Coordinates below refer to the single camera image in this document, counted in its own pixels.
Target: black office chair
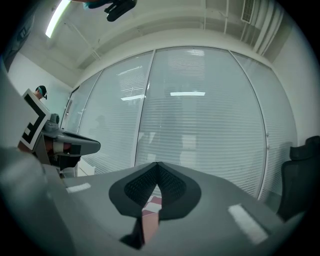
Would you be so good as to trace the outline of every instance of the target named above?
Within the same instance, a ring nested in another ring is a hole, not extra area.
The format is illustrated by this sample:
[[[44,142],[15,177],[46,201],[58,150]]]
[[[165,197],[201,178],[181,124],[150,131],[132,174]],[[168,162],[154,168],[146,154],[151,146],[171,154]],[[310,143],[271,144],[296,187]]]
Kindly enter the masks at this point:
[[[314,199],[320,178],[320,136],[291,147],[290,159],[281,169],[282,198],[277,212],[285,221],[306,211]]]

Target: air vent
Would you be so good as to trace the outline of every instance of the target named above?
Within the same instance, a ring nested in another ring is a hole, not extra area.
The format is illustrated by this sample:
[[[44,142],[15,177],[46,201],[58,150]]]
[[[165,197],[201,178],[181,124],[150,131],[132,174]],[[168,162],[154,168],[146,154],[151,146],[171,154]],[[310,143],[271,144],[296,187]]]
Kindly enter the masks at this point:
[[[251,23],[252,14],[254,13],[256,0],[244,0],[241,20],[246,23]]]

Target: white wall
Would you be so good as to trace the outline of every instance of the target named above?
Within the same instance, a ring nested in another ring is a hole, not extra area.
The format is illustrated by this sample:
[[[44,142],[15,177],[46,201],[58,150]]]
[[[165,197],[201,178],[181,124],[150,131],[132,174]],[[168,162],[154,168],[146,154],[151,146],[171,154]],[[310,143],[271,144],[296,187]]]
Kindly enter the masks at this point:
[[[68,97],[72,91],[71,87],[56,79],[19,52],[10,66],[8,75],[20,95],[23,95],[27,89],[34,92],[38,86],[45,86],[47,100],[43,98],[41,101],[51,113],[59,114],[61,122]]]
[[[320,69],[301,30],[294,25],[272,63],[291,104],[298,145],[320,135]]]
[[[153,49],[175,46],[204,46],[231,50],[270,66],[270,62],[253,52],[250,46],[238,38],[212,30],[201,29],[171,29],[147,34],[125,42],[93,62],[82,73],[74,88],[79,86],[98,71],[127,57],[152,51]]]

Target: person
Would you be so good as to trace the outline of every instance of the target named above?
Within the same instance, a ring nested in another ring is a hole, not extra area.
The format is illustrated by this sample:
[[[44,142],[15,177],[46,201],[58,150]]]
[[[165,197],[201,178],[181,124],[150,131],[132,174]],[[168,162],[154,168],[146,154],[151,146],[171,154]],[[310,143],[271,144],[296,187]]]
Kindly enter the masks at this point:
[[[33,93],[39,100],[42,98],[47,99],[47,88],[44,85],[40,85],[35,89],[35,92]]]

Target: glass wall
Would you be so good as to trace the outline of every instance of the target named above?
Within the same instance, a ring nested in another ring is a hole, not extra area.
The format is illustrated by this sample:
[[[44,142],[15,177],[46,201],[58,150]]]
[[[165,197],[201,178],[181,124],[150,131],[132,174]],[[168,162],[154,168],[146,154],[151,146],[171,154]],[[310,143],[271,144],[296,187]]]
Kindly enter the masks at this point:
[[[157,51],[138,138],[136,165],[168,162],[258,193],[266,157],[261,111],[228,51]]]
[[[174,47],[153,60],[149,52],[118,62],[72,94],[65,130],[101,143],[82,157],[95,174],[163,161],[225,178],[256,198],[280,195],[281,165],[297,141],[292,110],[270,68],[234,56]]]
[[[280,81],[267,66],[234,53],[259,96],[268,132],[268,163],[260,199],[268,200],[270,192],[282,194],[281,167],[289,161],[290,147],[297,146],[297,131],[292,109]]]
[[[101,72],[98,72],[84,81],[80,85],[79,89],[77,89],[71,95],[72,103],[69,109],[69,113],[63,120],[63,128],[65,131],[72,133],[78,132],[80,120],[82,118],[87,99],[100,73]]]
[[[131,167],[151,56],[147,53],[106,68],[91,92],[79,134],[101,143],[99,152],[82,157],[97,174]]]

